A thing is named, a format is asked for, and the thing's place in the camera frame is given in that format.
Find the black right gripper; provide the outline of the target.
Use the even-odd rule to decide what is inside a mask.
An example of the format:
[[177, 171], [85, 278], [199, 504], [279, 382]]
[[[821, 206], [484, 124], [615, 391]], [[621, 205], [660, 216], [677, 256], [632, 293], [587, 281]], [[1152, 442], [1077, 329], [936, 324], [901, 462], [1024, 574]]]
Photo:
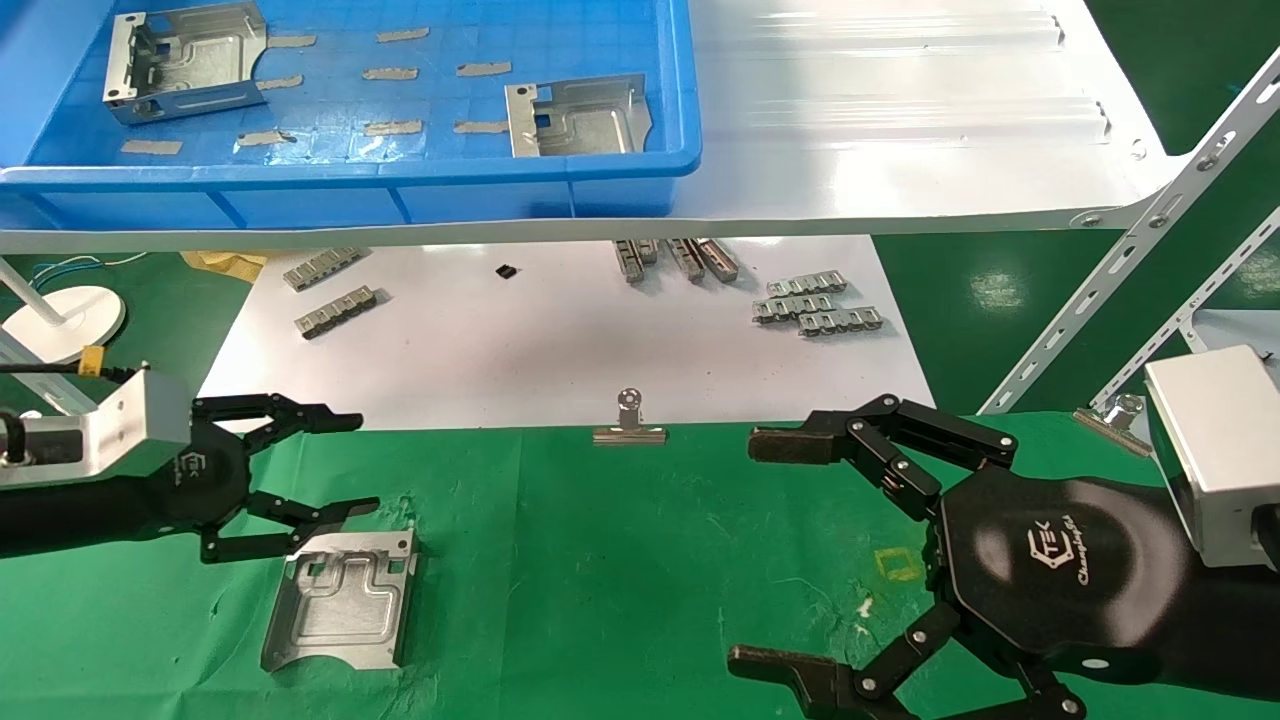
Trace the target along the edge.
[[1158, 670], [1158, 629], [1196, 565], [1166, 491], [982, 470], [942, 493], [908, 450], [978, 471], [1009, 469], [1018, 442], [895, 395], [852, 411], [815, 410], [800, 427], [756, 427], [748, 437], [756, 462], [847, 462], [914, 521], [937, 509], [941, 591], [956, 609], [936, 603], [863, 669], [736, 644], [727, 656], [732, 675], [790, 688], [806, 719], [914, 719], [896, 691], [959, 633], [984, 660], [1015, 664], [1025, 697], [955, 719], [1084, 719], [1085, 703], [1033, 662], [1057, 671]]

